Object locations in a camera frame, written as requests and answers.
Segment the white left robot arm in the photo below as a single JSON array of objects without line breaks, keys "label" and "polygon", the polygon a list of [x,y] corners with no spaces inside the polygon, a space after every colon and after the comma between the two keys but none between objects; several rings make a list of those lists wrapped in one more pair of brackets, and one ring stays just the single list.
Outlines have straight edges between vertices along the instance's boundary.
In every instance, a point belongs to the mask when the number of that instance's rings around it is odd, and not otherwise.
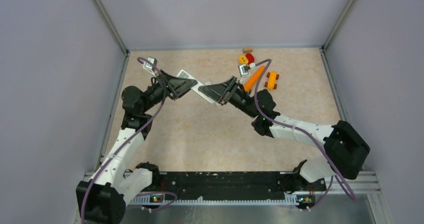
[{"label": "white left robot arm", "polygon": [[128,177],[124,174],[135,151],[146,140],[165,99],[177,100],[197,84],[195,79],[160,71],[151,78],[151,86],[145,91],[136,86],[123,89],[124,117],[118,137],[89,180],[80,181],[76,187],[81,223],[118,224],[127,206],[143,189],[154,191],[160,186],[159,175],[150,168],[136,168]]}]

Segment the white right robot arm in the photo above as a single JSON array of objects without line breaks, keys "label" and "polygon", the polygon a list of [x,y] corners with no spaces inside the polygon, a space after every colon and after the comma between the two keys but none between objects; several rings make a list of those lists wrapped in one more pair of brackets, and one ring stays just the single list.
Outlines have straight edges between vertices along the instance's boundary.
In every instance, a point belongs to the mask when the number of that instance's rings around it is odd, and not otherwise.
[{"label": "white right robot arm", "polygon": [[302,161],[294,169],[293,184],[299,190],[335,175],[342,180],[355,180],[370,152],[369,145],[349,122],[320,125],[287,117],[274,111],[276,103],[268,90],[250,96],[235,77],[200,86],[198,90],[219,105],[230,103],[254,118],[251,125],[261,136],[292,139],[319,149],[322,156]]}]

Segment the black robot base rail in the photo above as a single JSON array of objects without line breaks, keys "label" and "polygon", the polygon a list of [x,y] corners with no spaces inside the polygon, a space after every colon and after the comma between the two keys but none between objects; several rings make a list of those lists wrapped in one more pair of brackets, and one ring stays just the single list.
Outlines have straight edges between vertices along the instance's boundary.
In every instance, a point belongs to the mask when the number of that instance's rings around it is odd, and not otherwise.
[{"label": "black robot base rail", "polygon": [[132,205],[299,205],[311,203],[323,180],[302,181],[290,172],[161,172]]}]

